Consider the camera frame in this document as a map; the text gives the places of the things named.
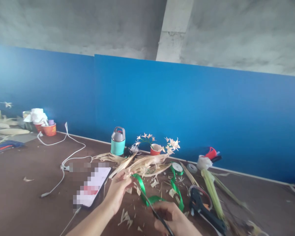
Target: black scissors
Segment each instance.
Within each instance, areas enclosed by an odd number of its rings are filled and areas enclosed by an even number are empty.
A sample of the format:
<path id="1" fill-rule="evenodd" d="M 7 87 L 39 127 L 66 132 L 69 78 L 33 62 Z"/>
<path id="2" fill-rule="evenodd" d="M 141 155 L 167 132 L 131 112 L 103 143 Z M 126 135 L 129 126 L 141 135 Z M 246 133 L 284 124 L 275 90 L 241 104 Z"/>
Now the black scissors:
<path id="1" fill-rule="evenodd" d="M 171 231 L 170 227 L 166 224 L 166 222 L 164 221 L 164 219 L 162 217 L 160 217 L 155 209 L 153 208 L 151 202 L 149 201 L 148 197 L 142 192 L 141 190 L 141 194 L 145 197 L 145 199 L 147 200 L 148 204 L 150 205 L 150 207 L 152 208 L 152 211 L 153 211 L 153 215 L 156 219 L 158 219 L 160 222 L 162 222 L 162 224 L 165 226 L 165 228 L 167 229 L 167 231 L 169 232 L 169 235 L 170 236 L 174 236 L 173 232 Z"/>

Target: orange cup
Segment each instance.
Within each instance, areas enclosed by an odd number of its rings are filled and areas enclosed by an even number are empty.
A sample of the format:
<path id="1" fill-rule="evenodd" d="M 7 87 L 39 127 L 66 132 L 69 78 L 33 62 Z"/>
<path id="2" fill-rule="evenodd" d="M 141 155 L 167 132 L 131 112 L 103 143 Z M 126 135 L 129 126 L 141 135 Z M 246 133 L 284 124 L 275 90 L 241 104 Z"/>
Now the orange cup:
<path id="1" fill-rule="evenodd" d="M 159 155 L 159 154 L 161 154 L 161 146 L 160 145 L 158 145 L 158 144 L 152 144 L 152 146 L 151 146 L 151 151 L 150 151 L 150 154 L 151 154 L 151 156 L 156 156 L 156 155 Z"/>
<path id="2" fill-rule="evenodd" d="M 44 129 L 44 132 L 47 136 L 54 136 L 56 135 L 56 123 L 51 126 L 46 126 L 45 124 L 41 125 Z"/>
<path id="3" fill-rule="evenodd" d="M 44 133 L 44 129 L 43 129 L 43 127 L 42 127 L 42 124 L 43 124 L 43 122 L 41 122 L 41 123 L 35 123 L 35 122 L 34 122 L 34 125 L 35 125 L 37 131 L 38 131 L 38 132 L 42 132 L 42 133 Z"/>

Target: blue tool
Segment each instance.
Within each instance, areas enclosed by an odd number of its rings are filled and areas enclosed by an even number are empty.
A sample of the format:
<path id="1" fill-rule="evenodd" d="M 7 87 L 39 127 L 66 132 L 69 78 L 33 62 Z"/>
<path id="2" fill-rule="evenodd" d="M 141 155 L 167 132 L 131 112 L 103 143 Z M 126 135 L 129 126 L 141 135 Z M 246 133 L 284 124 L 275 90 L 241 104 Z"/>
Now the blue tool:
<path id="1" fill-rule="evenodd" d="M 5 141 L 5 142 L 0 144 L 0 150 L 3 150 L 5 148 L 10 148 L 10 147 L 18 148 L 18 147 L 21 147 L 21 146 L 24 146 L 24 143 L 21 143 L 21 142 L 18 142 L 18 141 L 8 140 L 8 141 Z"/>

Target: teal thermos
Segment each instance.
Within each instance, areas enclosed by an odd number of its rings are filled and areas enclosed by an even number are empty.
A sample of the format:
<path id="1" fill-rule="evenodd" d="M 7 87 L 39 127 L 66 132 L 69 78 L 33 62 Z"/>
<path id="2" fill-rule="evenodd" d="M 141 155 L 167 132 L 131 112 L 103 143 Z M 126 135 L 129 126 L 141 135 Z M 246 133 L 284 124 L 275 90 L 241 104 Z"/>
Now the teal thermos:
<path id="1" fill-rule="evenodd" d="M 124 153 L 126 144 L 126 132 L 122 127 L 116 127 L 111 136 L 111 150 L 114 155 L 120 156 Z"/>

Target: cut husk piece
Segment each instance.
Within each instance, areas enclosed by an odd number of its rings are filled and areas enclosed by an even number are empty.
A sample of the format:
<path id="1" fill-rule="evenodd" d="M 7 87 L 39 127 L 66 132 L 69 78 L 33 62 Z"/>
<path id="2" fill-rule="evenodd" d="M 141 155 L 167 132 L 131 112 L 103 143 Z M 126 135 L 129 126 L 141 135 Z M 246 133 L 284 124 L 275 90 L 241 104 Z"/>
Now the cut husk piece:
<path id="1" fill-rule="evenodd" d="M 193 185 L 196 185 L 196 186 L 200 187 L 199 184 L 197 183 L 197 181 L 196 181 L 196 180 L 194 179 L 194 177 L 192 176 L 192 174 L 191 174 L 191 173 L 189 172 L 189 170 L 185 167 L 185 165 L 182 164 L 181 162 L 180 162 L 180 164 L 181 164 L 181 166 L 183 167 L 183 169 L 184 169 L 186 175 L 187 175 L 188 178 L 190 179 L 191 183 L 192 183 Z"/>

